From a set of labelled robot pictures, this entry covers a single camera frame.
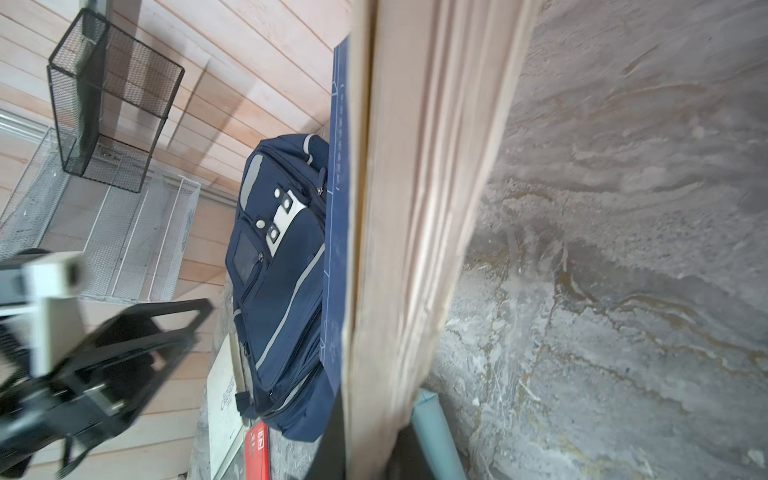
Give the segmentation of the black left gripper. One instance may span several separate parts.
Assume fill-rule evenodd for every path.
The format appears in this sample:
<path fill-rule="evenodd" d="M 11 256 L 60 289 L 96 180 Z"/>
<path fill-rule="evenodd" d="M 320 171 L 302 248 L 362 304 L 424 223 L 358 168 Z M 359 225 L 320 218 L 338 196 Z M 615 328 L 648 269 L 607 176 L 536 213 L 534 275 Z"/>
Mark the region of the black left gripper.
<path fill-rule="evenodd" d="M 57 475 L 70 475 L 133 424 L 154 395 L 147 387 L 191 351 L 212 312 L 205 298 L 136 304 L 92 329 L 52 373 L 16 370 L 1 384 L 1 475 L 24 476 L 57 441 Z"/>

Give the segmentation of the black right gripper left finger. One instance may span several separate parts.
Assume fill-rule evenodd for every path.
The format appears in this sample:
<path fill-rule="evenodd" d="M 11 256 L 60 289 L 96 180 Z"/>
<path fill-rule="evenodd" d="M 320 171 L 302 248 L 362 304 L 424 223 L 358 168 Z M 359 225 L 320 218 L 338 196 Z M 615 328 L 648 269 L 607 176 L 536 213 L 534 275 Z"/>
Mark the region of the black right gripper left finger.
<path fill-rule="evenodd" d="M 345 480 L 346 442 L 342 390 L 339 390 L 305 480 Z"/>

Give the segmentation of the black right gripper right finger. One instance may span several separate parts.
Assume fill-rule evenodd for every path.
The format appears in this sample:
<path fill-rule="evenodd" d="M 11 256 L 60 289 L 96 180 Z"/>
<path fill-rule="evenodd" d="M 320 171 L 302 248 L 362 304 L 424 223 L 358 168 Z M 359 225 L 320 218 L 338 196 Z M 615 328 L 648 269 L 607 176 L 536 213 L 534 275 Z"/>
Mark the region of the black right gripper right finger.
<path fill-rule="evenodd" d="M 399 432 L 384 478 L 388 480 L 435 479 L 422 452 L 418 436 L 411 425 Z"/>

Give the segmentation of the white hardcover book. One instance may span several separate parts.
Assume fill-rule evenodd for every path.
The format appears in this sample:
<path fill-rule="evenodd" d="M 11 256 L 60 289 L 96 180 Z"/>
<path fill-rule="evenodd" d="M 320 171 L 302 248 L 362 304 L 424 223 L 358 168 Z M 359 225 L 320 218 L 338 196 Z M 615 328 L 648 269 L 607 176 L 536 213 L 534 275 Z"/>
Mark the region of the white hardcover book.
<path fill-rule="evenodd" d="M 236 403 L 245 389 L 237 339 L 227 335 L 206 384 L 209 465 L 212 479 L 223 479 L 244 439 L 246 423 Z"/>

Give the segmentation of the navy blue student backpack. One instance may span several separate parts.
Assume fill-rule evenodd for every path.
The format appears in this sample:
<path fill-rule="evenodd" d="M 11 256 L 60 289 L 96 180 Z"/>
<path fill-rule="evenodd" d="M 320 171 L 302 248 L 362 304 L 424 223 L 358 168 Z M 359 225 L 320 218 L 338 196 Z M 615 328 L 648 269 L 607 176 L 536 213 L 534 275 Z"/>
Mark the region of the navy blue student backpack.
<path fill-rule="evenodd" d="M 313 134 L 261 141 L 248 157 L 225 265 L 252 387 L 241 415 L 314 442 L 335 393 L 322 365 L 329 145 Z"/>

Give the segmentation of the navy notebook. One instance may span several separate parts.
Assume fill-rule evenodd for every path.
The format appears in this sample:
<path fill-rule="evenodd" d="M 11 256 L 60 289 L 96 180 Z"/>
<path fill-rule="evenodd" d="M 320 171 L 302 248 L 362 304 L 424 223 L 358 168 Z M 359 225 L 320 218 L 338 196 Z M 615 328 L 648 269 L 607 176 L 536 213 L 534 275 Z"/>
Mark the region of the navy notebook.
<path fill-rule="evenodd" d="M 349 35 L 345 473 L 379 479 L 453 300 L 535 1 L 357 1 Z"/>

